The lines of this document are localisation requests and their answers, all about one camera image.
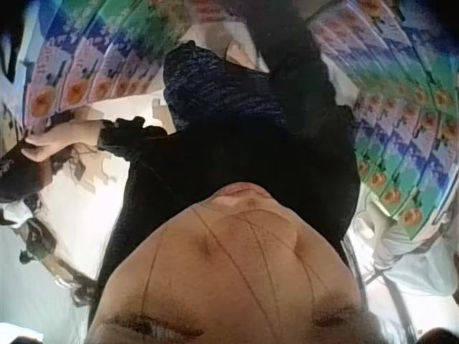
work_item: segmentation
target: finger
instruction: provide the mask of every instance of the finger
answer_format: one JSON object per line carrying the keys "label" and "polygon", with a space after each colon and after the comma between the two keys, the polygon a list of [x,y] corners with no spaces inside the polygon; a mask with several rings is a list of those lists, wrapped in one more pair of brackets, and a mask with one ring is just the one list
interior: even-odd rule
{"label": "finger", "polygon": [[25,148],[21,149],[21,153],[28,159],[35,161],[36,163],[41,163],[51,156],[49,147],[39,147],[39,148]]}
{"label": "finger", "polygon": [[50,139],[49,135],[47,133],[45,134],[33,134],[28,137],[26,137],[26,142],[30,143],[31,145],[36,145],[36,146],[42,146],[42,145],[49,145]]}

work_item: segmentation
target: hand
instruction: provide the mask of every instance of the hand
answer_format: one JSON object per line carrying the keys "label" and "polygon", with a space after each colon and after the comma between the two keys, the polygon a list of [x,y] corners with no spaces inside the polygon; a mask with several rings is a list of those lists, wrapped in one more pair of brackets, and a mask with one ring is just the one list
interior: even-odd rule
{"label": "hand", "polygon": [[27,158],[37,163],[47,160],[62,149],[75,143],[97,145],[102,123],[100,121],[68,122],[58,125],[47,133],[31,135],[26,142],[36,148],[22,150]]}

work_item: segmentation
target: white wall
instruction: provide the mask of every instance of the white wall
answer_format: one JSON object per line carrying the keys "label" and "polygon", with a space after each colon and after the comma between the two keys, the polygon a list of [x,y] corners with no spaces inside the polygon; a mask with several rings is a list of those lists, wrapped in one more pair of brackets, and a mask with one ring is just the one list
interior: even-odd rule
{"label": "white wall", "polygon": [[75,308],[42,265],[22,265],[24,248],[11,229],[0,227],[0,323],[42,333],[45,344],[81,343],[87,309]]}

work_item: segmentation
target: lips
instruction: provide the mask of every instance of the lips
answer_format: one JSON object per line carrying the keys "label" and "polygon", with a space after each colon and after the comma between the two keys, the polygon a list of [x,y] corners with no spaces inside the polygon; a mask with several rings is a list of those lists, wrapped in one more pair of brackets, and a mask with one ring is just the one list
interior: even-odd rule
{"label": "lips", "polygon": [[230,184],[228,186],[225,186],[224,188],[221,188],[218,190],[215,194],[214,197],[220,197],[220,196],[244,196],[247,194],[257,194],[258,196],[265,197],[267,199],[271,199],[272,196],[261,186],[258,186],[253,183],[234,183]]}

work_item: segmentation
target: nose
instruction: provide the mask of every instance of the nose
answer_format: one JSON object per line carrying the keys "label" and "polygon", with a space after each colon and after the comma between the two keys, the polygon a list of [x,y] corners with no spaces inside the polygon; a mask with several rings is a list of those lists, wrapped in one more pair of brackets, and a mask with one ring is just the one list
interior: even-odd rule
{"label": "nose", "polygon": [[[223,202],[241,202],[234,198],[220,199]],[[255,199],[244,199],[243,202],[257,202]],[[294,250],[298,239],[298,232],[295,224],[274,212],[272,209],[260,209],[245,207],[241,211],[223,216],[211,225],[211,233],[207,234],[207,240],[215,238],[223,244],[230,244],[241,249],[249,248],[253,243],[257,246],[269,245],[269,250],[289,249]]]}

